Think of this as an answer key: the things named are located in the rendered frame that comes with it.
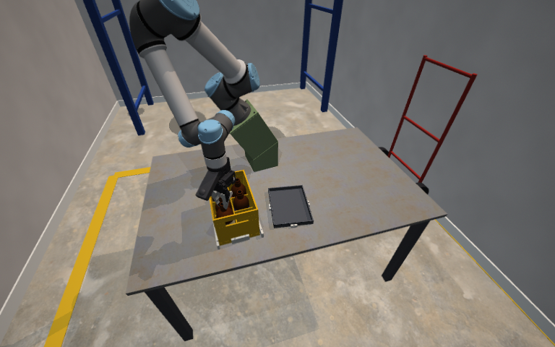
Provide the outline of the brown glass bottle with beige label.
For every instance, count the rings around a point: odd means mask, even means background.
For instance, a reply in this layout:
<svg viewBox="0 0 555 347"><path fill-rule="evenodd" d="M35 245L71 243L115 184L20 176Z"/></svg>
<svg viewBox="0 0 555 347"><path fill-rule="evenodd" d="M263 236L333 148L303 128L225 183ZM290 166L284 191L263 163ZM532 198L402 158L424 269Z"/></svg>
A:
<svg viewBox="0 0 555 347"><path fill-rule="evenodd" d="M222 202L221 202L221 203L220 203L220 208L219 208L218 211L216 212L216 218L222 218L222 217L225 217L225 216L228 216L228 215L233 215L232 209L229 208L229 207L228 207L227 209L225 209L225 208L223 207ZM235 223L235 220L231 220L231 221L225 222L225 225L227 226L227 225L230 225L230 224L233 224L233 223Z"/></svg>

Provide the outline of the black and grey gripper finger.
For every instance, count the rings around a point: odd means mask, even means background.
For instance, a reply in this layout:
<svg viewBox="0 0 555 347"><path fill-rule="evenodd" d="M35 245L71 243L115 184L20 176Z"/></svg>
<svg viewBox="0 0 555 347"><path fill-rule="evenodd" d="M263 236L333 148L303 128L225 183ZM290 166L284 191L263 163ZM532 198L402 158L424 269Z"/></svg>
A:
<svg viewBox="0 0 555 347"><path fill-rule="evenodd" d="M228 208L229 199L230 199L231 196L233 195L233 192L232 192L232 191L229 192L229 190L228 190L227 188L225 188L225 187L223 187L223 188L224 188L224 192L220 195L220 197L221 197L222 200L223 200L223 207L224 207L225 209L227 209L227 208Z"/></svg>
<svg viewBox="0 0 555 347"><path fill-rule="evenodd" d="M219 193L219 192L216 192L216 191L213 191L212 194L211 194L212 198L214 199L214 201L216 202L216 204L217 204L219 207L220 207L219 198L220 198L220 195L221 195L221 194L222 194L222 193Z"/></svg>

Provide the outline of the yellow crate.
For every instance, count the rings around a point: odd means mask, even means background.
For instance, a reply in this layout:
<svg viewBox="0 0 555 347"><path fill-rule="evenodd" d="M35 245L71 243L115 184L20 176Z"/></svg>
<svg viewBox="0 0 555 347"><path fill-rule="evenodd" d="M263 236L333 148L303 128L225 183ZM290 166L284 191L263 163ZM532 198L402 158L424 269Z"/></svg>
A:
<svg viewBox="0 0 555 347"><path fill-rule="evenodd" d="M236 178L239 178L241 183L246 187L245 196L249 199L249 208L234 211L233 200L235 197L229 199L233 209L233 215L228 215L222 218L216 218L215 202L212 201L210 196L210 207L212 212L212 220L215 226L215 231L218 237L219 245L232 243L231 239L239 236L249 234L249 238L260 235L259 232L259 212L254 196L252 194L247 177L242 174L235 173ZM246 178L245 178L246 177ZM250 190L250 191L249 191ZM253 199L252 199L253 198ZM255 207L256 206L256 207ZM213 217L214 214L214 217ZM225 225L225 222L236 220L235 223Z"/></svg>

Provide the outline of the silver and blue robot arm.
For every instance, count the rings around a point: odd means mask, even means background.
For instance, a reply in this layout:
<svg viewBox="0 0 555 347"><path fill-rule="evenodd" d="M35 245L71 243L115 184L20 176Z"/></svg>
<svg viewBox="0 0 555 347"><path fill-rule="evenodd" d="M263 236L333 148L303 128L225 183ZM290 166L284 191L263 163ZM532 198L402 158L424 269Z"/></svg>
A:
<svg viewBox="0 0 555 347"><path fill-rule="evenodd" d="M181 129L179 142L184 147L201 143L206 166L223 167L227 163L225 139L233 126L251 113L249 104L239 97L260 86L255 66L240 59L237 61L202 23L197 0L140 0L136 4L137 8L132 7L129 17L132 40ZM220 109L210 118L213 120L199 122L166 53L164 38L170 34L180 41L185 40L221 72L205 85L205 92Z"/></svg>

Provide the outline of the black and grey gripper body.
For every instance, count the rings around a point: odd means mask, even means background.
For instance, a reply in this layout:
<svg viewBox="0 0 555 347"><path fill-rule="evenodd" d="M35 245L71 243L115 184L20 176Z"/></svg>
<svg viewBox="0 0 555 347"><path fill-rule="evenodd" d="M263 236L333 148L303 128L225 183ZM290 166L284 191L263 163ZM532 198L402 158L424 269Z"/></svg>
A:
<svg viewBox="0 0 555 347"><path fill-rule="evenodd" d="M227 167L226 167L227 165ZM225 168L226 167L226 168ZM225 169L224 169L225 168ZM229 157L227 157L227 163L221 167L221 168L209 168L207 167L207 169L211 172L219 172L221 171L222 174L214 188L213 191L219 192L219 193L223 193L224 192L224 188L228 188L231 184L234 184L236 182L236 175L235 175L235 171L231 170L231 165L230 165L230 160ZM223 170L224 169L224 170ZM235 178L235 180L233 180L233 176ZM229 181L228 181L229 180ZM227 182L228 181L228 182ZM226 183L227 182L227 183ZM227 185L227 186L226 186Z"/></svg>

